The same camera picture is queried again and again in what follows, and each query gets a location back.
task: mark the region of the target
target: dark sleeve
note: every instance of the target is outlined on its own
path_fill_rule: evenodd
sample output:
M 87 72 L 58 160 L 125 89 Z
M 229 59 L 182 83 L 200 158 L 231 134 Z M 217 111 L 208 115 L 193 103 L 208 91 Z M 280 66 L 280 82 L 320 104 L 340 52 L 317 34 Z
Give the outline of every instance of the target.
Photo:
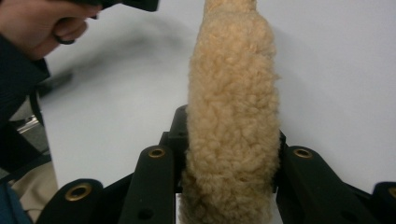
M 0 36 L 0 128 L 23 104 L 35 85 L 49 76 L 44 60 L 32 63 Z

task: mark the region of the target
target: white tabletop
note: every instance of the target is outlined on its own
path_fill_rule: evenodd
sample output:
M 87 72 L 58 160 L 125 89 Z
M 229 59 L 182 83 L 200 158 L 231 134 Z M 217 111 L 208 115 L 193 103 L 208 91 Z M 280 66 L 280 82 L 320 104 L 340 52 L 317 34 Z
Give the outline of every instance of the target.
M 105 186 L 134 171 L 187 103 L 188 64 L 203 1 L 162 1 L 147 13 L 116 6 L 76 44 L 51 53 L 73 80 L 41 104 L 59 186 Z M 282 130 L 318 151 L 349 184 L 396 181 L 396 4 L 265 1 L 278 54 Z

